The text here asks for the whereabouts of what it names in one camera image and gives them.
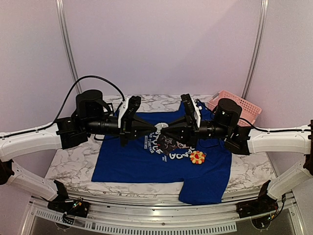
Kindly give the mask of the orange yellow flower brooch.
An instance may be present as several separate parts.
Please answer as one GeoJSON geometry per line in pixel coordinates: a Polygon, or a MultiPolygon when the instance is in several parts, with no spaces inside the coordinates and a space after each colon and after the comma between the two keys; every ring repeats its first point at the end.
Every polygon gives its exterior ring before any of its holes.
{"type": "Polygon", "coordinates": [[[193,151],[190,154],[190,161],[196,165],[201,165],[202,163],[204,163],[205,158],[206,158],[206,153],[202,151],[193,151]]]}

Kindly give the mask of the blue printed t-shirt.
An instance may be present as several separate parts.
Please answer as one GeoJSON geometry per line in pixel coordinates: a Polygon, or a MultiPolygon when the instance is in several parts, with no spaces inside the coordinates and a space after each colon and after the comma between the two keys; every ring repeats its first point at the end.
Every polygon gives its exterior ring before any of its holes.
{"type": "Polygon", "coordinates": [[[93,182],[174,183],[183,182],[179,200],[191,205],[220,203],[227,187],[232,154],[217,139],[200,140],[195,148],[155,131],[120,145],[119,139],[102,142],[93,182]],[[193,164],[193,151],[206,153],[202,164],[193,164]]]}

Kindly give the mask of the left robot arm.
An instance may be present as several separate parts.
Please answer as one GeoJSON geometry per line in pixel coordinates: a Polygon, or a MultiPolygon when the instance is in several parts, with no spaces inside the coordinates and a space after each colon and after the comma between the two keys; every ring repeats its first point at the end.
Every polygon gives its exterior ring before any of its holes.
{"type": "Polygon", "coordinates": [[[0,183],[27,190],[51,201],[61,212],[69,212],[73,203],[66,187],[57,180],[47,180],[16,162],[15,157],[44,150],[68,149],[87,142],[91,135],[119,137],[122,146],[156,131],[156,127],[135,115],[141,104],[139,96],[123,100],[119,114],[113,115],[99,90],[87,90],[76,97],[76,109],[70,117],[59,118],[46,127],[20,133],[2,133],[0,138],[0,183]]]}

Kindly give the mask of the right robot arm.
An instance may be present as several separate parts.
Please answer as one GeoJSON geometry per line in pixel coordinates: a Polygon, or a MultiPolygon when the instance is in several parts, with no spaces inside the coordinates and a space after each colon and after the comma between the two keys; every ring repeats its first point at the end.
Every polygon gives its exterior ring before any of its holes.
{"type": "Polygon", "coordinates": [[[195,147],[198,140],[220,139],[231,153],[249,155],[259,152],[301,153],[299,161],[282,175],[264,183],[258,199],[253,202],[256,213],[264,213],[272,201],[313,177],[313,125],[290,129],[261,129],[239,126],[241,106],[229,98],[222,98],[214,109],[212,120],[202,119],[200,110],[188,96],[182,95],[185,115],[163,128],[161,133],[187,146],[195,147]]]}

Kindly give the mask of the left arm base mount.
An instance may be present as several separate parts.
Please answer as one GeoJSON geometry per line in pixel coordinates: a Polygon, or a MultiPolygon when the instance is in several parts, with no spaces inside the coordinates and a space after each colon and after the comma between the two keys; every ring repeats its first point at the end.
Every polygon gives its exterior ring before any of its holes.
{"type": "Polygon", "coordinates": [[[85,201],[82,197],[69,198],[68,196],[58,195],[52,201],[48,201],[47,207],[50,210],[65,213],[66,215],[87,218],[90,203],[85,201]]]}

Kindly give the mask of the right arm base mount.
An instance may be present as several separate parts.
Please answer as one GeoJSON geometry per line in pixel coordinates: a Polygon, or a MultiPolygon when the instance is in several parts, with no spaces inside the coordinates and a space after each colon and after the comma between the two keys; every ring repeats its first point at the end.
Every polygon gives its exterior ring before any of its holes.
{"type": "Polygon", "coordinates": [[[274,200],[267,195],[236,204],[236,213],[238,213],[240,218],[255,216],[266,212],[275,211],[277,209],[277,200],[274,200]]]}

